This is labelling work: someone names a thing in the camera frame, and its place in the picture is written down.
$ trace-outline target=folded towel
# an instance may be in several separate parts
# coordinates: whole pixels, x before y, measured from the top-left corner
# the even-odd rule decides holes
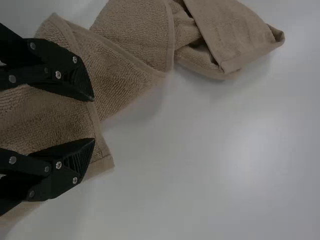
[[[90,30],[110,42],[111,51],[126,54],[124,59],[101,54],[108,72],[100,72],[103,80],[92,83],[101,120],[127,106],[173,68],[173,22],[171,9],[162,0],[110,0],[102,9]]]
[[[243,66],[285,42],[282,31],[236,0],[169,1],[175,59],[207,77],[233,78]]]

